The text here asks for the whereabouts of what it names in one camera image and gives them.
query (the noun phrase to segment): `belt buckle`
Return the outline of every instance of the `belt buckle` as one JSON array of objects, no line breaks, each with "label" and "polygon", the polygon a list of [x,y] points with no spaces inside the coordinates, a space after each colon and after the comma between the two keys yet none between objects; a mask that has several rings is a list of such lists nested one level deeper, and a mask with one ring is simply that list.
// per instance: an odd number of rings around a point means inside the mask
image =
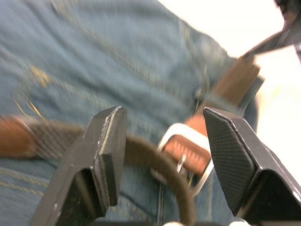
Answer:
[{"label": "belt buckle", "polygon": [[[195,144],[197,147],[199,147],[200,149],[206,150],[207,154],[210,155],[210,162],[207,164],[207,167],[203,173],[203,175],[201,176],[201,179],[199,180],[199,182],[193,187],[192,189],[192,194],[193,196],[196,196],[200,190],[202,189],[204,183],[206,182],[207,178],[209,177],[212,169],[213,169],[213,162],[212,162],[212,158],[211,158],[211,152],[210,152],[210,145],[209,145],[209,140],[206,136],[204,136],[203,134],[195,131],[193,128],[182,124],[182,123],[175,123],[173,125],[171,125],[168,130],[166,131],[165,135],[162,137],[161,141],[158,144],[158,151],[159,152],[163,152],[164,148],[166,147],[166,144],[168,143],[168,141],[173,138],[175,135],[180,135],[183,138],[185,138],[187,141]],[[191,156],[193,155],[193,153],[195,154],[196,152],[194,152],[193,150],[190,151],[188,154],[183,154],[182,157],[180,158],[180,160],[178,161],[177,164],[177,172],[182,172],[184,169],[184,172],[188,171],[187,169],[185,169],[183,167],[183,165],[185,164],[185,162],[191,158]],[[163,178],[162,175],[160,175],[159,173],[155,172],[154,176],[159,179],[161,182],[165,183],[166,180]]]}]

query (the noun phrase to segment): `denim fabric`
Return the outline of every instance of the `denim fabric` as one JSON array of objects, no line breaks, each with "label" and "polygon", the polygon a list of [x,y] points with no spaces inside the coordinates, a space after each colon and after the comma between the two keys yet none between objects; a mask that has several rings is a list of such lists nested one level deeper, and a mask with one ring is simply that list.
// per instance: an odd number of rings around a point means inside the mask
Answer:
[{"label": "denim fabric", "polygon": [[[234,60],[155,0],[0,1],[2,115],[85,125],[121,105],[128,133],[156,144],[193,114],[196,90],[212,86]],[[245,118],[256,127],[254,99]],[[29,225],[57,164],[0,159],[0,225]],[[234,220],[214,171],[196,204],[198,220]],[[125,166],[118,206],[105,220],[165,223],[178,220],[177,211],[149,169]]]}]

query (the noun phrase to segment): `textured grip surface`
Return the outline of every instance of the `textured grip surface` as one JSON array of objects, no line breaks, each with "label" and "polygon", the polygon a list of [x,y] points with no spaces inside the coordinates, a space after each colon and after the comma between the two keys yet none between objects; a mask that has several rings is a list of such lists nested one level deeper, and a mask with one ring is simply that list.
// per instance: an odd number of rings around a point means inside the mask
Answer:
[{"label": "textured grip surface", "polygon": [[236,215],[254,174],[254,164],[230,122],[206,110],[204,112],[211,155],[229,208]]}]

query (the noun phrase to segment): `jeans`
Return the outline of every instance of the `jeans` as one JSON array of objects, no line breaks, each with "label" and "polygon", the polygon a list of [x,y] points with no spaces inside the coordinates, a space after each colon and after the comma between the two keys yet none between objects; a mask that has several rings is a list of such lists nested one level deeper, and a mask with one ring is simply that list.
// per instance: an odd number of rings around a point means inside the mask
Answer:
[{"label": "jeans", "polygon": [[[196,90],[213,86],[234,60],[155,0],[0,2],[1,115],[87,125],[120,105],[128,133],[157,144],[194,113]],[[260,83],[241,104],[254,130]],[[0,159],[0,225],[29,225],[57,164]],[[200,221],[235,220],[214,170],[196,205]],[[179,214],[149,169],[126,165],[118,205],[101,220],[166,223]]]}]

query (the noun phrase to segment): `blue denim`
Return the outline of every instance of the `blue denim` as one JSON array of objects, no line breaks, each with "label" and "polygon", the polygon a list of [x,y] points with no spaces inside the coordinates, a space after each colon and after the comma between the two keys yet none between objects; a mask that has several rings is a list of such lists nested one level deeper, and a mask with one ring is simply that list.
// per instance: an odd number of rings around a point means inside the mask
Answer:
[{"label": "blue denim", "polygon": [[[121,105],[128,133],[157,144],[194,113],[196,90],[212,86],[234,60],[155,0],[0,1],[1,115],[86,125]],[[254,129],[259,86],[242,103]],[[0,159],[0,225],[29,225],[57,164]],[[215,171],[196,204],[198,220],[234,220]],[[149,169],[125,166],[119,203],[104,220],[134,219],[179,220],[178,207]]]}]

